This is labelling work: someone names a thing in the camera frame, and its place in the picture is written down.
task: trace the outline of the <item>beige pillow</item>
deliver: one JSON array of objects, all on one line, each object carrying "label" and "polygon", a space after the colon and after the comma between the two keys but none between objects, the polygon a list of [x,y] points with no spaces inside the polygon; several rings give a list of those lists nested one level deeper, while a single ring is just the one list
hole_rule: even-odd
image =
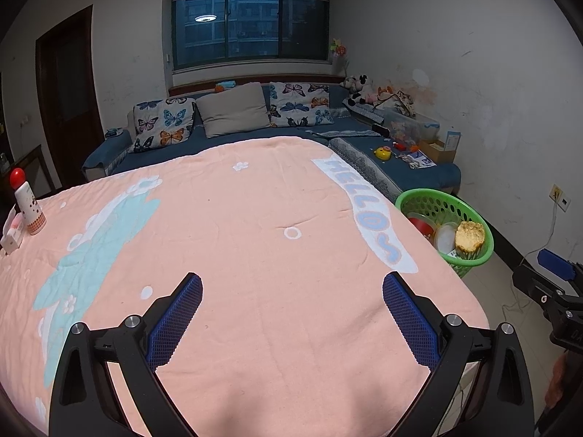
[{"label": "beige pillow", "polygon": [[258,82],[196,100],[207,138],[269,127],[263,89]]}]

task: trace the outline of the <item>yellow toy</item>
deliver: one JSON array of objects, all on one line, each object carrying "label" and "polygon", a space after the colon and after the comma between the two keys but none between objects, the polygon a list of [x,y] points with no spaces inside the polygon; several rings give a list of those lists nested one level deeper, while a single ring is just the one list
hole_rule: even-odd
[{"label": "yellow toy", "polygon": [[388,146],[381,146],[374,150],[374,155],[381,161],[388,161],[392,155],[391,148]]}]

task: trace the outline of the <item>brown wooden door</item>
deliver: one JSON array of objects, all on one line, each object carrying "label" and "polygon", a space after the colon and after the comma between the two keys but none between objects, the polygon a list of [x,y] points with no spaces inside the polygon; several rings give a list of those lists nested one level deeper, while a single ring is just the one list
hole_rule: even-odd
[{"label": "brown wooden door", "polygon": [[91,10],[72,15],[36,42],[40,112],[65,188],[86,182],[81,167],[104,139],[93,84]]}]

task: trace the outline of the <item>hand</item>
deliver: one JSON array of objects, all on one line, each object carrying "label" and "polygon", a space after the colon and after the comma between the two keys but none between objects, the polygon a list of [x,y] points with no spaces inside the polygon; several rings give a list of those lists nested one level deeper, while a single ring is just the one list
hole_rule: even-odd
[{"label": "hand", "polygon": [[567,367],[567,354],[563,353],[553,366],[553,377],[544,397],[547,408],[552,409],[563,397],[563,376]]}]

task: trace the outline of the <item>silver bolt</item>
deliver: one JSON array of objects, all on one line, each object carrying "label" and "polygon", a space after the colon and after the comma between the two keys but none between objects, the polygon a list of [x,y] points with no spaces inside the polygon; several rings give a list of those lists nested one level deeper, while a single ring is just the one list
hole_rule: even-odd
[{"label": "silver bolt", "polygon": [[137,315],[130,315],[124,320],[124,325],[129,328],[134,328],[140,323],[140,317]]},{"label": "silver bolt", "polygon": [[503,323],[500,328],[502,328],[502,331],[506,335],[512,335],[514,333],[514,327],[512,327],[509,323]]},{"label": "silver bolt", "polygon": [[84,328],[85,325],[83,325],[82,322],[74,323],[73,326],[71,327],[71,333],[74,335],[78,335],[83,331]]},{"label": "silver bolt", "polygon": [[462,319],[456,314],[449,314],[445,320],[447,320],[447,323],[452,327],[459,327],[462,324]]}]

